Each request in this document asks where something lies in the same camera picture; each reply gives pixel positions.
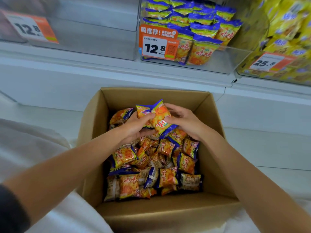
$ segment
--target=black sleeve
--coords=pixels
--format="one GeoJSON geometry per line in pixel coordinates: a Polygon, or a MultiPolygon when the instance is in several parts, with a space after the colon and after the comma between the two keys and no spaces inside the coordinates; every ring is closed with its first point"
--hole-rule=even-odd
{"type": "Polygon", "coordinates": [[[29,227],[29,217],[17,198],[0,184],[0,232],[24,233],[29,227]]]}

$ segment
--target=stacked snack bags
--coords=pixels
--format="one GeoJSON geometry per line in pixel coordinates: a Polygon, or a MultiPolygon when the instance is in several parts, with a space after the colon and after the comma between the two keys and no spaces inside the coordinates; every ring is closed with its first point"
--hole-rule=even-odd
{"type": "MultiPolygon", "coordinates": [[[[136,108],[138,117],[156,114],[150,120],[154,134],[122,146],[110,156],[104,201],[201,191],[203,176],[197,174],[196,169],[199,142],[177,125],[164,121],[171,114],[163,100],[154,105],[136,105],[136,108]]],[[[134,108],[118,111],[109,124],[123,125],[133,111],[134,108]]]]}
{"type": "Polygon", "coordinates": [[[174,60],[181,65],[203,65],[242,26],[240,20],[231,20],[235,13],[234,8],[205,0],[146,0],[142,23],[177,30],[180,42],[174,60]]]}
{"type": "Polygon", "coordinates": [[[239,73],[262,78],[311,85],[311,1],[261,0],[270,22],[267,38],[238,67],[239,73]],[[277,72],[252,70],[249,67],[264,53],[296,58],[277,72]]]}

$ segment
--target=orange sign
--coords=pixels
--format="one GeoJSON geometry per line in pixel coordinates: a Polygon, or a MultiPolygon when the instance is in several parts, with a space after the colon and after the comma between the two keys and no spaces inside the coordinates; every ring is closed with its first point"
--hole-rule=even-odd
{"type": "Polygon", "coordinates": [[[296,58],[288,55],[280,55],[275,53],[264,53],[260,58],[249,67],[251,70],[261,70],[276,73],[296,58]]]}
{"type": "Polygon", "coordinates": [[[57,38],[46,18],[34,15],[24,15],[10,11],[2,11],[2,13],[22,37],[58,43],[57,38]]]}
{"type": "Polygon", "coordinates": [[[179,40],[174,29],[142,24],[139,27],[139,53],[145,57],[173,61],[179,40]]]}

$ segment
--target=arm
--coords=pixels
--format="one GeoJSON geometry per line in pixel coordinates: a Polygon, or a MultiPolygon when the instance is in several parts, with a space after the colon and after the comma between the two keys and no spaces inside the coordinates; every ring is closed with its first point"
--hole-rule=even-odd
{"type": "Polygon", "coordinates": [[[149,114],[138,119],[135,112],[124,125],[37,164],[5,180],[3,185],[19,200],[33,225],[121,145],[153,133],[140,132],[146,121],[153,117],[154,114],[149,114]]]}
{"type": "Polygon", "coordinates": [[[311,232],[311,217],[219,133],[203,124],[190,110],[165,105],[179,116],[165,121],[180,125],[191,137],[204,143],[260,231],[311,232]]]}

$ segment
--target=right hand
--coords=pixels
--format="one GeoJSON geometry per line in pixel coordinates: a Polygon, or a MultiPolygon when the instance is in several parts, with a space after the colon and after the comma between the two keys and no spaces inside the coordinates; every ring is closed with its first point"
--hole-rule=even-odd
{"type": "Polygon", "coordinates": [[[189,109],[168,103],[164,103],[164,105],[172,114],[172,117],[164,118],[165,122],[179,125],[190,137],[201,141],[207,125],[202,123],[189,109]]]}

